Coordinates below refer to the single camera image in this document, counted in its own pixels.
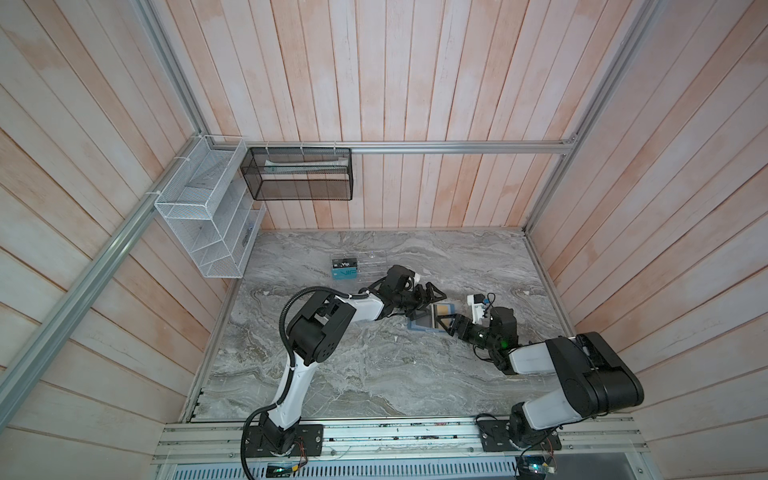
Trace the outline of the teal VIP card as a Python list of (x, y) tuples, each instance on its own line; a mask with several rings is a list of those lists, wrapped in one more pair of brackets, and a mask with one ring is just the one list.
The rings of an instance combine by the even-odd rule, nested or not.
[(334, 280), (353, 280), (358, 277), (356, 267), (334, 267), (331, 269), (331, 276)]

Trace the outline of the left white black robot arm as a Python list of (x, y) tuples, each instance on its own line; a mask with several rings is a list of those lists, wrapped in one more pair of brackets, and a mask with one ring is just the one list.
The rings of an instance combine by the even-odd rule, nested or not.
[(287, 432), (300, 421), (315, 370), (335, 352), (351, 324), (408, 316), (445, 299), (433, 283), (422, 284), (416, 272), (401, 265), (356, 293), (326, 286), (300, 290), (280, 312), (278, 329), (287, 363), (276, 396), (259, 422)]

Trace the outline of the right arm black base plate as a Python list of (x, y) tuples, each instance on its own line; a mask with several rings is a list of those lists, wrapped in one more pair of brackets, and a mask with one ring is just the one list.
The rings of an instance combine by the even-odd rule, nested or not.
[(509, 420), (482, 417), (475, 420), (485, 452), (559, 451), (562, 442), (557, 432), (535, 431)]

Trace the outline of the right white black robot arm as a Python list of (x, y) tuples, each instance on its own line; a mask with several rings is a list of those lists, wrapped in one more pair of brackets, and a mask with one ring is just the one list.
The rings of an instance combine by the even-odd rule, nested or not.
[(512, 407), (513, 445), (538, 445), (561, 426), (643, 403), (640, 380), (599, 333), (523, 345), (511, 308), (490, 307), (488, 313), (487, 326), (461, 314), (440, 315), (435, 322), (450, 336), (486, 351), (486, 359), (506, 375), (553, 374), (558, 380), (551, 392)]

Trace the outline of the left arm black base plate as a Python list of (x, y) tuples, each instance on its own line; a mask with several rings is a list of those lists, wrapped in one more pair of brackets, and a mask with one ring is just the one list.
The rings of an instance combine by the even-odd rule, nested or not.
[(248, 458), (277, 458), (319, 456), (322, 453), (324, 426), (297, 424), (288, 430), (268, 424), (251, 425), (241, 439), (241, 456)]

